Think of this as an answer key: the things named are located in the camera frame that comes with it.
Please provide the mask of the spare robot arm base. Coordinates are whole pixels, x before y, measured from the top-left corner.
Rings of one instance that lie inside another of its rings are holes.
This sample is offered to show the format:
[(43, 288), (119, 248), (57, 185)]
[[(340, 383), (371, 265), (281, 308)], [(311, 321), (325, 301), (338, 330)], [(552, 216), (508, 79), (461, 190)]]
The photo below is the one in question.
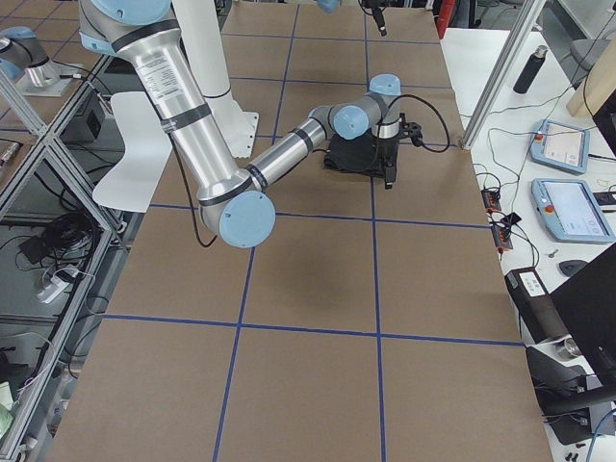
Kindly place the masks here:
[(61, 97), (72, 79), (70, 68), (54, 62), (25, 26), (1, 31), (1, 71), (26, 96)]

